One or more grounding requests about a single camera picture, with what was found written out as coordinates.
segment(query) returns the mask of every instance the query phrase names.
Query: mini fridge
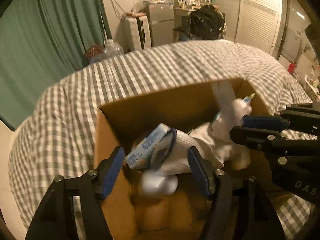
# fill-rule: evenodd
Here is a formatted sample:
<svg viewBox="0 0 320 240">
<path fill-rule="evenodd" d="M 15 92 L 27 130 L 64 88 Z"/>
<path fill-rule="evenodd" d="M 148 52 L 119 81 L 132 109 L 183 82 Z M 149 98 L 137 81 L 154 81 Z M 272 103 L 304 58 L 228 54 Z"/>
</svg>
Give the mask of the mini fridge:
<svg viewBox="0 0 320 240">
<path fill-rule="evenodd" d="M 146 11 L 152 46 L 173 43 L 173 2 L 150 3 Z"/>
</svg>

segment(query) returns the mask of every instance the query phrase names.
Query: black backpack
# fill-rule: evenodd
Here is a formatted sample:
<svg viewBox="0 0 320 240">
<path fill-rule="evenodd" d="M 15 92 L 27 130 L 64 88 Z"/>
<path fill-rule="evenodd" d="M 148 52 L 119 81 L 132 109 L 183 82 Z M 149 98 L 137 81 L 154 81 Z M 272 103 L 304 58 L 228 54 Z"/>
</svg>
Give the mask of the black backpack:
<svg viewBox="0 0 320 240">
<path fill-rule="evenodd" d="M 212 5 L 202 6 L 190 13 L 187 18 L 189 28 L 187 37 L 189 40 L 217 40 L 223 30 L 225 19 Z"/>
</svg>

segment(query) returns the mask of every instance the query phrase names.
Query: gingham bedsheet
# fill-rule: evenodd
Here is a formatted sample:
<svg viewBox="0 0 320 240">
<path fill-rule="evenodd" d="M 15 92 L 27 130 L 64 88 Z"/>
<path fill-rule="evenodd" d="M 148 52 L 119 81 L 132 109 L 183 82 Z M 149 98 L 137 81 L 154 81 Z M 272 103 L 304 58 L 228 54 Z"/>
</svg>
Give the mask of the gingham bedsheet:
<svg viewBox="0 0 320 240">
<path fill-rule="evenodd" d="M 56 175 L 72 178 L 92 168 L 99 105 L 235 77 L 247 79 L 272 114 L 287 104 L 312 102 L 270 55 L 225 40 L 178 42 L 131 52 L 91 64 L 47 88 L 21 127 L 9 158 L 10 186 L 25 227 Z M 284 134 L 309 139 L 298 132 Z M 277 213 L 292 239 L 308 219 L 310 203 L 293 195 Z"/>
</svg>

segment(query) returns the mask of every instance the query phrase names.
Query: toothbrush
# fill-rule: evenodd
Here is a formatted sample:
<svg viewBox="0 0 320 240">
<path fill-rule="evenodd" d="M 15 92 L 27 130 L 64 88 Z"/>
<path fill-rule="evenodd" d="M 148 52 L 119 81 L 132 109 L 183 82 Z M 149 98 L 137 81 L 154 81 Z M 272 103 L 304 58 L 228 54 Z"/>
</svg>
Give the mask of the toothbrush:
<svg viewBox="0 0 320 240">
<path fill-rule="evenodd" d="M 255 96 L 255 93 L 252 93 L 251 95 L 246 96 L 246 97 L 243 99 L 243 101 L 246 102 L 247 104 L 250 104 L 250 102 L 251 102 L 251 100 L 252 100 L 252 98 L 253 98 L 254 96 Z M 219 117 L 220 114 L 221 114 L 221 111 L 216 114 L 216 116 L 214 117 L 214 119 L 213 119 L 212 122 L 216 121 L 216 120 L 218 119 L 218 117 Z"/>
</svg>

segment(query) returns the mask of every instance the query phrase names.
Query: plastic bottle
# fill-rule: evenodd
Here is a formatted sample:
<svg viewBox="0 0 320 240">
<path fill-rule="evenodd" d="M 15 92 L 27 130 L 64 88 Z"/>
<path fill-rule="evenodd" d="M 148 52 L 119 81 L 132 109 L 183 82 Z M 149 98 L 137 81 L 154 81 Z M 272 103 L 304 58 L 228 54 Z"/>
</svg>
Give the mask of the plastic bottle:
<svg viewBox="0 0 320 240">
<path fill-rule="evenodd" d="M 104 41 L 103 45 L 104 45 L 104 50 L 103 50 L 104 58 L 110 58 L 120 54 L 124 54 L 123 48 L 120 46 L 120 44 L 117 42 L 114 42 L 112 39 L 108 39 L 107 41 Z"/>
</svg>

